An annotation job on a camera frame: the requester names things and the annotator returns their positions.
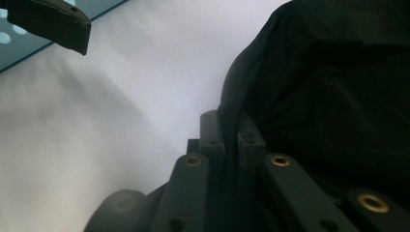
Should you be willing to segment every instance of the metal hole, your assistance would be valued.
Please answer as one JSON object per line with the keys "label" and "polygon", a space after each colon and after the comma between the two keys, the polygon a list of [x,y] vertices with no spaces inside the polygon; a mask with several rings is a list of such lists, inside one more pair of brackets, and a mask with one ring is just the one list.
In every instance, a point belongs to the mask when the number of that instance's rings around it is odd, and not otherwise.
{"label": "metal hole", "polygon": [[322,226],[323,229],[329,232],[337,232],[338,226],[336,223],[334,223],[332,220],[329,219],[321,219],[319,221],[320,226]]}
{"label": "metal hole", "polygon": [[179,232],[185,229],[185,222],[181,218],[174,218],[168,223],[168,229],[172,232]]}
{"label": "metal hole", "polygon": [[358,201],[363,207],[374,213],[383,214],[389,212],[389,206],[386,202],[374,194],[361,194],[358,196]]}
{"label": "metal hole", "polygon": [[285,157],[277,156],[271,158],[271,163],[276,166],[288,166],[290,165],[290,160]]}
{"label": "metal hole", "polygon": [[133,209],[136,201],[129,196],[119,196],[112,203],[112,210],[116,213],[125,213]]}
{"label": "metal hole", "polygon": [[187,166],[197,166],[201,164],[201,159],[198,157],[188,157],[185,159],[185,164]]}

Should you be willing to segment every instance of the screw hole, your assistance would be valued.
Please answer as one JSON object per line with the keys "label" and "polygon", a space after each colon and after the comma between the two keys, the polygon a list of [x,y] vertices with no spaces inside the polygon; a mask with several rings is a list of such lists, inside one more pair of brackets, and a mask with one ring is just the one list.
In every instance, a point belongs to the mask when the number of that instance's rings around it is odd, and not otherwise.
{"label": "screw hole", "polygon": [[188,157],[185,159],[185,164],[187,166],[197,166],[201,163],[201,159],[198,157]]}
{"label": "screw hole", "polygon": [[185,223],[181,218],[174,218],[168,223],[169,231],[179,232],[185,229]]}
{"label": "screw hole", "polygon": [[112,210],[117,213],[125,213],[133,209],[135,200],[129,196],[120,196],[112,203]]}
{"label": "screw hole", "polygon": [[272,157],[271,163],[276,166],[288,166],[290,165],[290,160],[285,157]]}
{"label": "screw hole", "polygon": [[366,198],[365,202],[372,206],[372,207],[376,207],[376,208],[380,208],[382,206],[382,204],[379,201],[376,201],[374,199],[370,199],[370,198]]}
{"label": "screw hole", "polygon": [[322,228],[325,229],[326,231],[329,231],[329,232],[339,231],[337,224],[329,219],[321,219],[319,223],[320,223],[320,226],[322,226]]}

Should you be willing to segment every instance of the gray surface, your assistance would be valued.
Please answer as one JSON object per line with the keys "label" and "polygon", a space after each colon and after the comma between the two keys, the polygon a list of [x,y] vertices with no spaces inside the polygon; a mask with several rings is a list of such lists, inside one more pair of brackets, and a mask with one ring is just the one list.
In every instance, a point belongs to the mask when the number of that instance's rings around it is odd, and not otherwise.
{"label": "gray surface", "polygon": [[87,56],[55,44],[0,73],[0,231],[82,231],[111,192],[165,183],[282,3],[130,0]]}

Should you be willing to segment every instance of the black plastic part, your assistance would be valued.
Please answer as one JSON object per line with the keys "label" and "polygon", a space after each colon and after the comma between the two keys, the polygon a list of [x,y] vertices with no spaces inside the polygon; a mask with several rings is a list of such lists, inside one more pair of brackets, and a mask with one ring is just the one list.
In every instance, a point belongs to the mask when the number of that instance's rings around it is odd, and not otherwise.
{"label": "black plastic part", "polygon": [[347,192],[343,205],[346,206],[349,216],[357,221],[364,231],[410,231],[410,214],[377,191],[366,188],[352,189]]}
{"label": "black plastic part", "polygon": [[204,231],[208,159],[199,154],[180,157],[162,196],[152,232]]}
{"label": "black plastic part", "polygon": [[263,180],[258,175],[256,179],[257,185],[257,199],[262,211],[262,222],[267,227],[263,231],[274,232],[289,232],[287,224],[283,218],[282,212],[278,209],[272,195],[269,193],[267,187],[264,185]]}
{"label": "black plastic part", "polygon": [[120,190],[108,196],[89,220],[85,232],[141,231],[145,196],[135,190]]}
{"label": "black plastic part", "polygon": [[266,143],[248,115],[243,115],[239,122],[238,143],[241,168],[256,173],[256,166],[262,164],[266,155]]}
{"label": "black plastic part", "polygon": [[8,21],[26,31],[85,55],[91,22],[63,0],[10,0]]}
{"label": "black plastic part", "polygon": [[266,156],[262,177],[289,231],[359,231],[294,159]]}
{"label": "black plastic part", "polygon": [[218,189],[224,160],[224,146],[220,119],[216,110],[208,111],[200,118],[199,153],[210,162],[210,189]]}

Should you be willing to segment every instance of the dark cloth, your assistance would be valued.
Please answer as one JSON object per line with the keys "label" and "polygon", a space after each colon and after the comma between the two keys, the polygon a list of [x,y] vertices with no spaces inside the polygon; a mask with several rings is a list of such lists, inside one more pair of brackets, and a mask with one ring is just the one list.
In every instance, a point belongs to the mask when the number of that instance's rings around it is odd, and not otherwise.
{"label": "dark cloth", "polygon": [[343,194],[410,194],[410,1],[294,0],[233,63],[219,107],[228,163],[247,113],[272,152]]}

